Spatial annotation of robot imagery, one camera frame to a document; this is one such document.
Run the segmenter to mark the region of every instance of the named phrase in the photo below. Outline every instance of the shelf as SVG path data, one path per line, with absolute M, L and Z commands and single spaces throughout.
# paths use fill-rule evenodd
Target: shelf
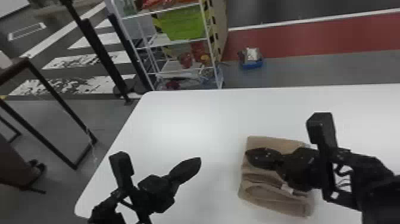
M 145 15 L 151 15 L 151 14 L 156 14 L 156 13 L 164 13 L 164 12 L 167 12 L 167 11 L 178 10 L 178 9 L 181 9 L 181 8 L 188 8 L 188 7 L 192 7 L 192 6 L 195 6 L 195 5 L 200 5 L 200 4 L 198 2 L 195 2 L 195 3 L 188 3 L 188 4 L 176 4 L 175 6 L 170 7 L 170 8 L 166 8 L 164 10 L 153 10 L 153 11 L 151 11 L 151 10 L 142 10 L 142 11 L 138 12 L 136 15 L 128 15 L 128 16 L 123 17 L 122 19 L 123 20 L 128 20 L 128 19 L 131 19 L 131 18 L 138 18 L 138 17 L 145 16 Z
M 149 73 L 155 74 L 163 78 L 172 77 L 186 77 L 186 78 L 198 78 L 199 73 L 203 69 L 213 69 L 213 67 L 205 67 L 203 64 L 198 62 L 193 62 L 193 65 L 189 69 L 183 69 L 179 61 L 167 61 L 164 67 L 159 73 Z
M 166 33 L 156 33 L 153 35 L 153 37 L 149 41 L 149 46 L 147 48 L 157 48 L 161 46 L 169 46 L 169 45 L 177 45 L 181 43 L 191 43 L 191 42 L 197 42 L 197 41 L 206 41 L 207 38 L 199 38 L 199 39 L 183 39 L 183 40 L 176 40 L 176 41 L 171 41 L 170 38 L 168 38 L 168 35 Z M 146 47 L 141 47 L 137 48 L 138 50 L 141 49 L 146 49 Z

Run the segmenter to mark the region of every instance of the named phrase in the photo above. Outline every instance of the white floor marking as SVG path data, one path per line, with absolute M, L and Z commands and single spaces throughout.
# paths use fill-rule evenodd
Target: white floor marking
M 120 38 L 118 38 L 117 33 L 103 33 L 98 35 L 100 41 L 103 45 L 111 45 L 121 43 Z M 85 37 L 80 38 L 77 42 L 72 44 L 68 49 L 77 49 L 77 48 L 88 48 L 90 44 Z
M 392 8 L 389 10 L 377 10 L 371 11 L 366 13 L 352 13 L 352 14 L 345 14 L 345 15 L 332 15 L 332 16 L 325 16 L 325 17 L 318 17 L 318 18 L 308 18 L 305 20 L 291 20 L 291 21 L 284 21 L 279 23 L 266 23 L 266 24 L 259 24 L 253 26 L 242 26 L 242 27 L 233 27 L 229 28 L 229 31 L 240 31 L 240 30 L 252 30 L 252 29 L 262 29 L 268 27 L 276 27 L 276 26 L 289 26 L 294 24 L 302 24 L 302 23 L 318 23 L 322 21 L 330 21 L 330 20 L 343 20 L 346 18 L 357 18 L 357 17 L 365 17 L 370 15 L 383 15 L 383 14 L 393 14 L 393 13 L 400 13 L 400 8 Z
M 130 63 L 130 59 L 126 51 L 109 52 L 109 55 L 114 64 Z M 54 58 L 42 69 L 66 69 L 74 67 L 91 66 L 99 63 L 99 58 L 96 54 L 83 54 L 75 56 L 66 56 Z
M 27 30 L 27 29 L 29 29 L 31 27 L 34 27 L 34 26 L 36 26 L 35 30 L 31 30 L 29 32 L 22 33 L 20 35 L 16 35 L 16 33 L 22 32 L 22 31 Z M 36 24 L 30 25 L 30 26 L 24 27 L 22 29 L 19 29 L 19 30 L 16 30 L 16 31 L 13 31 L 13 32 L 9 33 L 8 34 L 8 41 L 13 41 L 13 40 L 16 40 L 16 39 L 19 39 L 19 38 L 23 38 L 24 36 L 27 36 L 27 35 L 32 34 L 32 33 L 35 33 L 35 32 L 37 32 L 39 30 L 43 30 L 45 28 L 46 28 L 46 25 L 44 23 L 36 23 Z
M 100 28 L 106 28 L 106 27 L 111 27 L 111 23 L 110 21 L 106 18 L 105 20 L 103 20 L 101 23 L 99 23 L 95 29 L 100 29 Z
M 91 10 L 87 11 L 84 13 L 80 18 L 90 18 L 96 13 L 100 12 L 103 8 L 105 8 L 105 3 L 102 2 L 95 7 L 93 7 Z M 68 25 L 64 26 L 61 28 L 59 31 L 53 33 L 51 36 L 48 38 L 44 39 L 42 42 L 38 43 L 36 46 L 34 46 L 32 49 L 28 50 L 24 54 L 21 55 L 21 57 L 29 57 L 33 58 L 34 56 L 38 55 L 42 51 L 44 51 L 46 48 L 48 48 L 50 45 L 53 43 L 57 42 L 59 39 L 61 39 L 63 36 L 71 32 L 73 29 L 77 27 L 77 24 L 75 21 L 72 21 Z
M 124 74 L 123 79 L 131 79 L 134 74 Z M 90 79 L 59 78 L 48 79 L 48 82 L 60 94 L 113 94 L 114 82 L 109 76 L 94 76 Z M 13 90 L 9 96 L 41 96 L 49 92 L 37 79 L 29 79 Z M 136 93 L 129 94 L 129 98 L 140 98 Z

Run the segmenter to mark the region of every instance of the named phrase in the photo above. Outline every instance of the white table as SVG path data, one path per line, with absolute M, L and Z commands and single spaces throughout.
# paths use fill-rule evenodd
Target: white table
M 176 91 L 146 94 L 122 128 L 83 191 L 75 213 L 92 208 L 117 185 L 108 156 L 130 154 L 136 184 L 150 174 L 164 175 L 178 162 L 200 156 L 200 172 L 182 185 L 176 203 L 154 224 L 361 223 L 361 213 L 321 200 L 315 191 L 313 216 L 279 214 L 242 201 L 237 192 L 240 164 L 249 135 L 309 142 L 306 120 L 315 111 L 333 113 L 341 147 L 375 155 L 400 173 L 400 85 Z M 117 208 L 126 222 L 136 215 Z

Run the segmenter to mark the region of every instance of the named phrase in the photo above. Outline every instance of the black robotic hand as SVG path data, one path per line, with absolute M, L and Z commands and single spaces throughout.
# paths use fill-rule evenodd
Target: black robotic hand
M 162 177 L 150 175 L 135 187 L 131 179 L 134 171 L 127 153 L 119 152 L 110 156 L 110 163 L 118 189 L 92 210 L 88 223 L 125 224 L 122 214 L 115 212 L 117 204 L 121 203 L 136 212 L 138 223 L 151 224 L 149 216 L 169 209 L 175 202 L 174 196 L 179 186 L 195 176 L 201 167 L 198 157 L 185 160 L 169 174 Z M 130 198 L 131 204 L 124 201 L 126 197 Z
M 363 224 L 400 223 L 400 176 L 375 157 L 339 148 L 330 113 L 314 113 L 307 120 L 307 130 L 318 150 L 302 147 L 282 155 L 256 148 L 247 151 L 246 157 L 255 167 L 275 170 L 294 189 L 318 188 L 324 200 L 361 211 Z M 343 172 L 345 166 L 351 169 Z M 349 183 L 336 183 L 335 174 L 348 176 Z M 350 191 L 341 189 L 347 185 Z

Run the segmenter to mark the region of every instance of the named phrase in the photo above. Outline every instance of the tan fabric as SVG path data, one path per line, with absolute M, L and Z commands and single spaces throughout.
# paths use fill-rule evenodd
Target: tan fabric
M 304 146 L 305 144 L 299 141 L 250 136 L 247 139 L 246 151 L 266 147 L 278 150 L 282 154 L 288 154 Z M 238 193 L 241 199 L 292 216 L 311 215 L 314 203 L 310 194 L 296 190 L 290 194 L 288 191 L 280 189 L 283 184 L 286 183 L 275 171 L 256 168 L 244 156 L 242 182 Z

